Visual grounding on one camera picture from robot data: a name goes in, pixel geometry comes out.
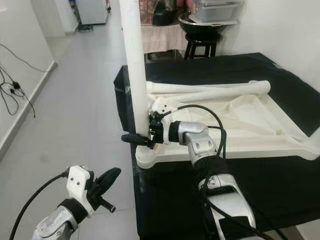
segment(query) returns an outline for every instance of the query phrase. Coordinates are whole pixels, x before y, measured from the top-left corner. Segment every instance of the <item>plastic container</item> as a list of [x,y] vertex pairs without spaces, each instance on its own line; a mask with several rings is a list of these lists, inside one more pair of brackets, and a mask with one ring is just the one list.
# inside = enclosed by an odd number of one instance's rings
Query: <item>plastic container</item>
[[239,16],[242,3],[242,0],[193,0],[191,13],[205,23],[235,21]]

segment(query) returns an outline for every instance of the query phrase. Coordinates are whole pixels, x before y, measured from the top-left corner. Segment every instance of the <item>gray tile floor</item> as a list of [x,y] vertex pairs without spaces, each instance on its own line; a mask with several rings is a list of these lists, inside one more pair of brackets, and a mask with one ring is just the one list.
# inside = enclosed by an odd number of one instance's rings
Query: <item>gray tile floor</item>
[[[130,148],[121,142],[113,80],[126,64],[119,1],[111,1],[106,25],[76,33],[0,162],[0,239],[8,239],[18,212],[31,194],[67,166],[87,165],[102,174],[122,173],[104,197],[117,211],[101,208],[73,240],[137,239]],[[25,212],[16,240],[31,239],[33,228],[67,197],[66,181],[43,191]]]

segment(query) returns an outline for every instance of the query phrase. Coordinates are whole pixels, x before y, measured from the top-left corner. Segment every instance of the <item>black cloth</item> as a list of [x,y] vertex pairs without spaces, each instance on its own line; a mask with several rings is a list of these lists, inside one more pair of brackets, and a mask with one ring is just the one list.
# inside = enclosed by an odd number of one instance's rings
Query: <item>black cloth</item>
[[[320,93],[260,53],[146,64],[148,81],[206,85],[268,80],[269,95],[310,136],[320,126]],[[134,133],[128,68],[114,81],[122,127]],[[143,239],[205,239],[199,196],[190,162],[141,169],[131,146],[138,234]],[[298,156],[228,159],[228,168],[252,206],[278,228],[320,218],[320,158]],[[257,228],[271,229],[253,207]]]

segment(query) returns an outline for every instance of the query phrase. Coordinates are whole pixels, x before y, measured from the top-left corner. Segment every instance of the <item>white wall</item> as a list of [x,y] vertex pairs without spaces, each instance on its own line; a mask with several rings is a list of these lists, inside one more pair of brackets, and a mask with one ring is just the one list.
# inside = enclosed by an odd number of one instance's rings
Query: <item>white wall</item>
[[31,0],[35,16],[46,38],[65,36],[55,0]]
[[[6,3],[7,10],[0,12],[0,42],[34,66],[47,70],[54,63],[54,59],[30,0],[8,0]],[[20,83],[29,97],[34,93],[45,75],[43,72],[29,68],[1,47],[0,62],[11,73],[11,76]],[[0,101],[0,148],[27,102],[24,99],[19,99],[19,104],[19,112],[10,116],[2,99]]]
[[74,15],[73,10],[68,0],[55,0],[58,9],[63,29],[66,33],[73,32],[78,26],[78,20]]
[[319,11],[319,0],[246,0],[217,55],[261,52],[320,91]]

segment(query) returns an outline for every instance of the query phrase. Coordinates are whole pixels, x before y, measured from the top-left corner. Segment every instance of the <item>white pipe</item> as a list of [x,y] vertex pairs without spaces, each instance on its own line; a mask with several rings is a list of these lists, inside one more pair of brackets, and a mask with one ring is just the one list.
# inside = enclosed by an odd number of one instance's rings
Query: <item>white pipe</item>
[[311,151],[320,153],[320,127],[302,143]]
[[121,22],[137,134],[149,135],[146,70],[138,0],[120,0]]
[[207,91],[221,91],[228,85],[241,86],[248,83],[236,84],[213,84],[213,85],[182,85],[182,84],[167,84],[157,83],[152,81],[146,82],[146,91],[148,94],[183,94],[183,93],[198,93]]
[[271,89],[268,81],[257,81],[236,87],[226,87],[222,90],[203,91],[190,94],[183,94],[169,97],[169,99],[178,102],[194,102],[202,100],[220,99],[225,97],[241,96],[246,94],[263,95],[267,94]]

